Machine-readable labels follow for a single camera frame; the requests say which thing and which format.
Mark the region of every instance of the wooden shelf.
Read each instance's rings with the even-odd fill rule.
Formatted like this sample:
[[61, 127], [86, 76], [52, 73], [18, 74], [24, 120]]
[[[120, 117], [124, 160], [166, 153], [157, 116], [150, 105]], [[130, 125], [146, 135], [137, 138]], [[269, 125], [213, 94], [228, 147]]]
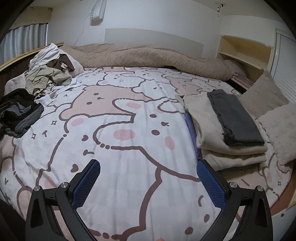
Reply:
[[219, 54], [223, 54], [225, 56], [228, 56], [230, 58], [233, 58], [235, 60], [238, 60], [239, 62], [243, 62], [245, 64], [249, 64], [249, 65], [251, 65], [251, 66], [253, 66], [253, 67], [255, 67], [256, 69], [259, 69], [259, 70], [265, 70], [267, 68], [267, 65], [265, 63], [263, 63], [263, 62], [260, 62], [259, 60], [256, 61], [257, 62], [256, 64], [254, 64], [254, 63], [249, 62], [249, 61], [247, 61], [247, 60], [245, 60], [243, 58], [239, 58], [239, 57], [234, 56], [234, 55], [229, 54], [229, 53], [225, 53], [225, 52], [219, 51]]
[[263, 71], [268, 68], [271, 50], [271, 46], [251, 39], [222, 35], [217, 58], [238, 61], [246, 71], [248, 79], [255, 83]]

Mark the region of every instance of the heart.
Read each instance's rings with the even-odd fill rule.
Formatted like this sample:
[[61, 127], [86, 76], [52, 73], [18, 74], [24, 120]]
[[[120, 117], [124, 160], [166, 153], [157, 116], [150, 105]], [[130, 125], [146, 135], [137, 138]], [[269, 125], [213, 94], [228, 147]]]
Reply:
[[89, 137], [87, 135], [83, 135], [83, 138], [81, 139], [82, 141], [87, 141]]
[[79, 170], [79, 168], [78, 168], [77, 164], [74, 163], [72, 166], [71, 172], [77, 172], [78, 170]]

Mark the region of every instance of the metal screw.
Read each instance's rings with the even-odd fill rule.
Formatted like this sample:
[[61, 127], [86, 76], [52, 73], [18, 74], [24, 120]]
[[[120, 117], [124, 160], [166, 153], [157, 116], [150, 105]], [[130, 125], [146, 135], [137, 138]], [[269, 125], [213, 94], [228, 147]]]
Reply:
[[66, 188], [67, 186], [68, 186], [68, 183], [67, 182], [63, 182], [60, 185], [61, 188]]
[[34, 187], [34, 191], [35, 192], [38, 192], [40, 190], [40, 186], [36, 186], [36, 187]]
[[237, 188], [237, 183], [235, 183], [235, 182], [230, 182], [229, 185], [230, 185], [232, 188]]
[[257, 189], [258, 189], [259, 192], [263, 192], [264, 191], [264, 188], [261, 187], [261, 186], [258, 186]]

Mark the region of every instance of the ribbed knit fabric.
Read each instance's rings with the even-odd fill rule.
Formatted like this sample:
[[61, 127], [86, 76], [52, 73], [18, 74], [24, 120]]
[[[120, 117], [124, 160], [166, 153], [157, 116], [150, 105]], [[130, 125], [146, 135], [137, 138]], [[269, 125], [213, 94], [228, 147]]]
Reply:
[[[196, 145], [198, 148], [210, 150], [226, 155], [253, 155], [267, 151], [266, 143], [258, 146], [231, 147], [223, 141], [222, 126], [213, 111], [209, 98], [206, 93], [196, 96], [185, 95], [185, 108], [192, 116], [193, 124], [197, 132]], [[262, 136], [265, 131], [255, 120], [255, 123]]]
[[230, 167], [244, 167], [266, 161], [265, 153], [245, 156], [231, 156], [205, 149], [202, 149], [202, 158], [207, 160], [215, 171]]

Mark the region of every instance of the bedsheet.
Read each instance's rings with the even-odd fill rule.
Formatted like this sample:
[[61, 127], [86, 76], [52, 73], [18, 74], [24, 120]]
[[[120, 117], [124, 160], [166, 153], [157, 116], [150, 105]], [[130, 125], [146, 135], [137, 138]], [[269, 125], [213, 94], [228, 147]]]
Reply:
[[[0, 198], [26, 218], [34, 186], [69, 182], [94, 158], [101, 174], [77, 212], [97, 240], [200, 240], [220, 209], [196, 174], [185, 111], [175, 95], [219, 88], [239, 93], [225, 82], [160, 68], [85, 69], [77, 80], [80, 86], [52, 97], [22, 138], [1, 141]], [[245, 188], [262, 185], [272, 205], [292, 169], [277, 167], [270, 144], [267, 157], [260, 168], [224, 176]]]

